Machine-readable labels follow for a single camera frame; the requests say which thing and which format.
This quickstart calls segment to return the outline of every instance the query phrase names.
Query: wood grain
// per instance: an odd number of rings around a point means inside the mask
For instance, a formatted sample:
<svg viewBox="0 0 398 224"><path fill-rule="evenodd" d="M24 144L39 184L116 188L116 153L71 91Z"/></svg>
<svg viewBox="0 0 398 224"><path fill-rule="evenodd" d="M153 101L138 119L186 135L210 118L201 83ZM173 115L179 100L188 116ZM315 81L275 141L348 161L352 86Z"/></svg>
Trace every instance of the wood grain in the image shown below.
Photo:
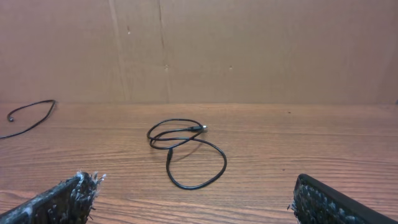
<svg viewBox="0 0 398 224"><path fill-rule="evenodd" d="M19 104L0 104L4 116ZM32 124L49 105L0 119L0 134ZM228 166L201 190L174 186L167 152L151 149L146 132L167 118L209 127ZM0 212L82 169L107 178L90 223L296 223L287 205L306 173L398 220L398 107L327 105L57 105L32 131L0 141ZM217 173L215 150L189 143L171 170L183 184Z"/></svg>

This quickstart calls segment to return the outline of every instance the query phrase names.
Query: cable connector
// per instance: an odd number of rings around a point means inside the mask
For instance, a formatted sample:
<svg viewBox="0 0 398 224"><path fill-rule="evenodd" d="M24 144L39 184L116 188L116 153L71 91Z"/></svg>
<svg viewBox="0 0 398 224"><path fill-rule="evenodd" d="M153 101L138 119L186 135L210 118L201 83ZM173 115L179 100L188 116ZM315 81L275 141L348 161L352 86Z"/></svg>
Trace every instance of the cable connector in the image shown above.
<svg viewBox="0 0 398 224"><path fill-rule="evenodd" d="M192 126L190 128L187 128L187 131L200 131L201 130L201 126ZM207 126L203 125L203 130L207 131Z"/></svg>

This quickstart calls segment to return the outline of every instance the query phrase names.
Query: wooden table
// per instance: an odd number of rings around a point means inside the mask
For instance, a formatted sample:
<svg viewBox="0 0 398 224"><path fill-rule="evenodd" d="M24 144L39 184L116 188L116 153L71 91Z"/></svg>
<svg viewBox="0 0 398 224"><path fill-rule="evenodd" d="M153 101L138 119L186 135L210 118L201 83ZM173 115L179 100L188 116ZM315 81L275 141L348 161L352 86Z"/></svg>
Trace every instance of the wooden table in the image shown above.
<svg viewBox="0 0 398 224"><path fill-rule="evenodd" d="M0 134L43 117L49 105L0 104ZM167 151L146 132L167 118L208 125L203 139L227 155L224 175L187 191L167 177ZM188 143L171 170L183 184L222 167L212 148ZM43 124L0 140L0 212L83 170L107 178L89 223L296 223L287 205L306 173L398 220L398 106L77 105L59 103Z"/></svg>

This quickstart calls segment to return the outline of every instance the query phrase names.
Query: brown cardboard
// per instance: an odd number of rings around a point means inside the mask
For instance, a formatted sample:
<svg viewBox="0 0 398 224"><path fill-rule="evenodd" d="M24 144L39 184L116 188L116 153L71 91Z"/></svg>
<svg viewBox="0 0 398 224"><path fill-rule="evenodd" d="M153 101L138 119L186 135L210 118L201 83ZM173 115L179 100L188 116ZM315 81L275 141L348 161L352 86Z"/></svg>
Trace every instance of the brown cardboard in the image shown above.
<svg viewBox="0 0 398 224"><path fill-rule="evenodd" d="M395 103L396 0L4 0L0 101Z"/></svg>
<svg viewBox="0 0 398 224"><path fill-rule="evenodd" d="M107 0L0 3L0 101L124 101Z"/></svg>

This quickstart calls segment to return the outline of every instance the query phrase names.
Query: black wire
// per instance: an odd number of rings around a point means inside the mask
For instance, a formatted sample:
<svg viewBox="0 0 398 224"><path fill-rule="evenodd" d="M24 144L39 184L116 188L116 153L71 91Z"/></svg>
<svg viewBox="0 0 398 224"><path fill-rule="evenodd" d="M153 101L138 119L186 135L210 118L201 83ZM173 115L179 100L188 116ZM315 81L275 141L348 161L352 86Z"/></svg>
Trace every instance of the black wire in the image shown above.
<svg viewBox="0 0 398 224"><path fill-rule="evenodd" d="M166 123L166 122L169 122L169 121L189 121L189 122L193 122L193 123L197 124L198 126L193 126L193 127L189 127L189 128L182 128L182 129L168 130L168 131L164 131L164 132L162 132L162 133L157 134L155 137L151 137L151 136L150 136L151 132L152 132L155 128L157 128L159 125L161 125L161 124L163 124L163 123ZM210 142L208 142L208 141L205 141L205 140L202 140L202 139L196 139L196 137L197 137L198 135L200 135L201 133L203 133L204 130L205 130L205 127L204 127L203 125L201 125L201 124L200 124L199 122L197 122L197 121L194 121L194 120L191 120L191 119L172 118L172 119L166 119L166 120L164 120L164 121L159 122L158 124L156 124L155 126L153 126L153 127L148 131L148 133L147 133L147 138L150 139L149 145L150 145L151 147L153 147L154 149L168 149L168 150L169 150L169 153L167 153L166 171L167 171L167 174L168 174L169 177L170 177L170 180L171 180L177 187L179 187L179 188L181 188L181 189L184 189L184 190L196 190L196 189L200 189L200 188L202 188L202 187L206 187L207 185L213 183L216 179L218 179L219 177L221 177L221 175L223 175L223 173L224 173L224 171L225 171L225 169L226 169L226 156L225 156L225 153L224 153L220 148L218 148L217 146L215 146L214 144L212 144L212 143L210 143ZM191 131L191 132L196 132L196 134L194 134L194 135L191 136L191 137L161 138L161 136L163 136L163 135L165 135L165 134L174 133L174 132L179 132L179 131ZM159 146L155 146L155 145L154 145L156 141L173 141L173 140L183 140L183 141L181 141L181 142L179 142L179 143L176 143L176 144L174 144L174 145L171 145L171 146L167 146L167 147L159 147ZM200 185L196 185L196 186L184 186L184 185L178 183L178 182L173 178L173 175L171 174L170 168L169 168L169 167L170 167L170 162L171 162L172 156L173 156L173 149L174 149L175 147L181 146L182 144L185 144L185 143L187 143L187 142L189 142L189 141L198 141L198 142L205 143L205 144L207 144L207 145L209 145L209 146L211 146L211 147L217 149L217 151L220 152L220 154L221 154L221 155L223 156L223 158L224 158L224 166L223 166L223 168L221 169L221 171L220 171L217 175L215 175L213 178L211 178L210 180L207 180L206 182L204 182L204 183L202 183L202 184L200 184Z"/></svg>
<svg viewBox="0 0 398 224"><path fill-rule="evenodd" d="M54 106L55 106L55 103L56 103L55 100L44 100L44 101L40 101L40 102L36 102L36 103L29 104L29 105L27 105L27 106L21 106L20 108L17 108L17 109L15 109L15 110L11 111L11 112L7 115L7 120L8 120L9 122L13 122L13 121L14 121L14 118L11 116L13 113L15 113L16 111L19 111L19 110L21 110L21 109L24 109L24 108L26 108L26 107L28 107L28 106L37 105L37 104L39 104L39 103L52 103L52 104L51 104L51 107L50 107L50 109L49 109L49 112L47 112L47 115L45 115L45 117L44 117L43 119L41 119L41 120L38 121L37 123L33 124L31 127L27 128L27 129L24 130L24 131L20 131L20 132L14 133L14 134L9 134L9 135L6 135L6 136L0 136L0 139L6 139L6 138L10 138L10 137L17 136L18 134L25 133L25 132L31 130L32 128L36 127L37 125L39 125L39 124L42 123L43 121L45 121L45 120L48 118L48 116L50 116L51 111L53 110L53 108L54 108Z"/></svg>

